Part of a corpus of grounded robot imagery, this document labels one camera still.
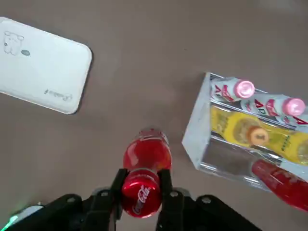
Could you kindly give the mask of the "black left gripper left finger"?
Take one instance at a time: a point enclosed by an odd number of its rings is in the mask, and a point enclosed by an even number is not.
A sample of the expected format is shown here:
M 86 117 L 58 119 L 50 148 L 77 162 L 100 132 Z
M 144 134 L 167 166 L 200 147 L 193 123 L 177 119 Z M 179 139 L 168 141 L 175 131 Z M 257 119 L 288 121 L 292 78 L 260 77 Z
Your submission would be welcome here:
M 85 200 L 70 193 L 48 203 L 49 217 L 36 230 L 114 231 L 122 213 L 120 191 L 127 175 L 127 169 L 119 169 L 110 187 L 96 189 Z

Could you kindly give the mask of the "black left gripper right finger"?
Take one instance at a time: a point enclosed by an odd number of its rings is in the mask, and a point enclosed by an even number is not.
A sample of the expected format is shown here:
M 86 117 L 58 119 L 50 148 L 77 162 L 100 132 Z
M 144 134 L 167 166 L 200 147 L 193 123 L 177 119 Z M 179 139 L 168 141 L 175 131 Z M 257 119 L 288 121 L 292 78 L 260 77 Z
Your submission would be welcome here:
M 201 195 L 193 200 L 187 190 L 172 186 L 170 170 L 158 172 L 162 207 L 157 231 L 258 231 L 255 224 L 217 197 Z

